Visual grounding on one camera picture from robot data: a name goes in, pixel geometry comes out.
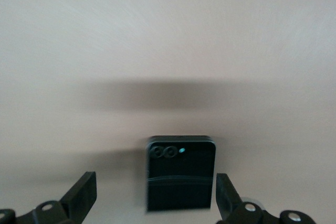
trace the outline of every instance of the beige wall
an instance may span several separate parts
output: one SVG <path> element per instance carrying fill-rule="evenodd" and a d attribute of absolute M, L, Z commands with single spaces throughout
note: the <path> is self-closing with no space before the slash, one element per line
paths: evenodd
<path fill-rule="evenodd" d="M 335 51 L 335 0 L 0 0 L 0 208 L 94 169 L 86 223 L 214 223 L 145 216 L 137 151 L 207 134 L 242 196 L 331 223 Z"/>

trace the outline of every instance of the white surface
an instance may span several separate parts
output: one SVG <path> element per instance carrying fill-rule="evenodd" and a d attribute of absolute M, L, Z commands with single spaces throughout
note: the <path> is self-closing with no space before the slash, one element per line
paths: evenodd
<path fill-rule="evenodd" d="M 144 214 L 145 138 L 206 134 L 216 171 L 272 214 L 331 223 L 335 0 L 0 0 L 0 208 L 58 199 L 86 170 L 85 223 Z"/>

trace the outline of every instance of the black phone case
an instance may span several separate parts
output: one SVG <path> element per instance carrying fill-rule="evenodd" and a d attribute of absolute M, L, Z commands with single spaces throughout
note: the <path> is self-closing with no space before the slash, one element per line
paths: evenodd
<path fill-rule="evenodd" d="M 153 136 L 147 210 L 210 208 L 216 146 L 208 136 Z"/>

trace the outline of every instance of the clamp jaw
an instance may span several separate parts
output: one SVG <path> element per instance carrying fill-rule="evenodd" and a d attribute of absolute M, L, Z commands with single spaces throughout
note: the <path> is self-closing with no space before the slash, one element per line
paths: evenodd
<path fill-rule="evenodd" d="M 316 224 L 303 212 L 286 210 L 276 218 L 255 203 L 243 202 L 227 174 L 217 174 L 216 201 L 223 219 L 217 224 Z"/>
<path fill-rule="evenodd" d="M 0 209 L 0 224 L 81 224 L 96 199 L 96 173 L 86 172 L 60 201 L 46 201 L 19 217 L 12 209 Z"/>

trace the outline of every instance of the smartphone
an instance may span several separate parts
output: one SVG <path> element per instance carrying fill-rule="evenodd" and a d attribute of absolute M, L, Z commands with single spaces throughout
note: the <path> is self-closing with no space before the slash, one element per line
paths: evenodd
<path fill-rule="evenodd" d="M 147 210 L 210 208 L 215 152 L 208 136 L 149 138 Z"/>

